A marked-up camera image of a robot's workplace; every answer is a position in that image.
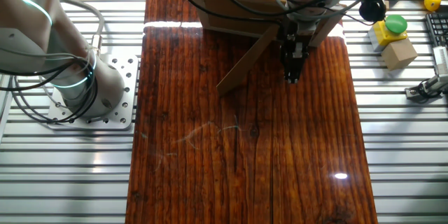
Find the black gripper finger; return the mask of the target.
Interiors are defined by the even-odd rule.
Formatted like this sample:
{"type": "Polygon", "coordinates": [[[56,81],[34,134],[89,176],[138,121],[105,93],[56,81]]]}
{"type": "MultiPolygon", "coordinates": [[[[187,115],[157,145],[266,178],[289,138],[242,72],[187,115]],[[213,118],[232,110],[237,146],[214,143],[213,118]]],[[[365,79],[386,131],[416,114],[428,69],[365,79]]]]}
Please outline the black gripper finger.
{"type": "Polygon", "coordinates": [[[309,56],[308,51],[301,52],[296,58],[295,58],[295,80],[298,81],[300,79],[302,70],[304,68],[305,62],[309,56]]]}
{"type": "Polygon", "coordinates": [[[297,83],[296,73],[294,70],[295,59],[293,53],[283,52],[281,62],[284,68],[284,78],[288,83],[297,83]]]}

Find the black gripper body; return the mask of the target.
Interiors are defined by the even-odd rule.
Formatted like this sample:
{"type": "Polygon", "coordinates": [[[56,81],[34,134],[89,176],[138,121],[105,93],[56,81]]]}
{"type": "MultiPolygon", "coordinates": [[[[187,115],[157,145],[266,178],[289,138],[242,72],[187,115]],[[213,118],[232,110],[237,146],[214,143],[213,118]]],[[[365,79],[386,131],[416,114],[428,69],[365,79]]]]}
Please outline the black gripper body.
{"type": "Polygon", "coordinates": [[[308,45],[316,31],[314,22],[296,22],[288,18],[283,19],[279,31],[281,42],[281,59],[306,58],[308,45]]]}

